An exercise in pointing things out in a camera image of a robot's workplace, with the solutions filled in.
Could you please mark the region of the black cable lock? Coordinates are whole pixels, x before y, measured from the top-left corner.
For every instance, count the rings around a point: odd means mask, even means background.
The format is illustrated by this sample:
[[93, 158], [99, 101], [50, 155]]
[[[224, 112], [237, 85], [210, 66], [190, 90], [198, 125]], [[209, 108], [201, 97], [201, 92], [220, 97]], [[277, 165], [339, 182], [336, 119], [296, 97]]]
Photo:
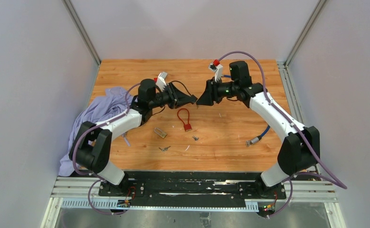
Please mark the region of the black cable lock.
[[178, 81], [178, 80], [173, 80], [171, 83], [172, 84], [179, 83], [185, 89], [187, 95], [186, 95], [185, 101], [183, 102], [184, 105], [185, 104], [194, 105], [196, 103], [197, 97], [195, 95], [191, 94], [191, 92], [189, 91], [189, 89], [186, 87], [186, 85], [183, 82]]

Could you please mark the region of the red cable lock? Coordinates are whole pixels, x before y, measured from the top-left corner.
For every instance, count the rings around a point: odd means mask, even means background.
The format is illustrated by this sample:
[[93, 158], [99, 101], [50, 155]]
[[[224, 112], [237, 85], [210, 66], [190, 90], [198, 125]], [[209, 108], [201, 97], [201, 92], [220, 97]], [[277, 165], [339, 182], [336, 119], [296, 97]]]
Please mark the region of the red cable lock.
[[190, 124], [190, 112], [186, 108], [181, 108], [177, 111], [177, 117], [182, 122], [184, 131], [189, 132], [192, 130], [192, 126]]

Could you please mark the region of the brass padlock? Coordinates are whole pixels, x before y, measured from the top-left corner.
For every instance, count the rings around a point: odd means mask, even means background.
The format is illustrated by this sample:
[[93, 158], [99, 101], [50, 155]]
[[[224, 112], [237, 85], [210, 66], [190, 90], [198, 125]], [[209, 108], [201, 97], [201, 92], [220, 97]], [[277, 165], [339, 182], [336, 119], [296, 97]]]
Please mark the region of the brass padlock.
[[154, 128], [154, 132], [163, 139], [167, 137], [167, 133], [160, 128]]

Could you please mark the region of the brass padlock keys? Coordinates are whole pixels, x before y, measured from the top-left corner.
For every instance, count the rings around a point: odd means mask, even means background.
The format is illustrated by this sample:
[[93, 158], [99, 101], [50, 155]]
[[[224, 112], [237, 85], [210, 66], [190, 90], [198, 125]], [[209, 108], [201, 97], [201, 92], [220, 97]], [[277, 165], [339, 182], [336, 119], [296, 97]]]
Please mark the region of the brass padlock keys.
[[171, 146], [168, 146], [168, 147], [164, 147], [164, 148], [160, 148], [159, 149], [162, 151], [162, 152], [166, 152], [168, 151], [168, 149], [170, 148]]

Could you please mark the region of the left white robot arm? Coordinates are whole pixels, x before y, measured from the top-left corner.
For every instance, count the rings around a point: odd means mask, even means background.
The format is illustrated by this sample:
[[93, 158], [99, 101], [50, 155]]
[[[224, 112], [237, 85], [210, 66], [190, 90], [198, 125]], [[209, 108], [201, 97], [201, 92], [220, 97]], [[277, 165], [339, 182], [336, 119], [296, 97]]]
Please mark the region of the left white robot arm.
[[152, 117], [154, 108], [177, 109], [197, 101], [195, 95], [180, 91], [173, 83], [161, 89], [153, 79], [144, 79], [136, 87], [137, 95], [127, 102], [128, 108], [122, 113], [98, 123], [82, 123], [69, 153], [74, 168], [80, 165], [86, 169], [77, 171], [78, 174], [91, 173], [109, 182], [117, 196], [128, 193], [129, 183], [125, 180], [125, 172], [110, 160], [111, 143], [129, 130], [144, 125]]

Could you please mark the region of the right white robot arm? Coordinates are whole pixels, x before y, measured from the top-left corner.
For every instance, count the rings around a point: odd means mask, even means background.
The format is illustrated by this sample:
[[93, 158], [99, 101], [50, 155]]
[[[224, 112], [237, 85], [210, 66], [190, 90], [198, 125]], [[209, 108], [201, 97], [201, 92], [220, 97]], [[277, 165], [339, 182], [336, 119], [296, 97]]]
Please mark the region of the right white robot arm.
[[230, 63], [230, 82], [221, 80], [223, 66], [218, 60], [209, 65], [214, 77], [207, 80], [205, 91], [197, 100], [197, 105], [213, 106], [223, 98], [236, 97], [246, 107], [255, 111], [276, 132], [282, 141], [277, 162], [261, 173], [255, 192], [267, 198], [274, 192], [274, 185], [299, 171], [317, 163], [320, 156], [320, 134], [315, 127], [306, 127], [286, 113], [260, 83], [253, 83], [245, 61]]

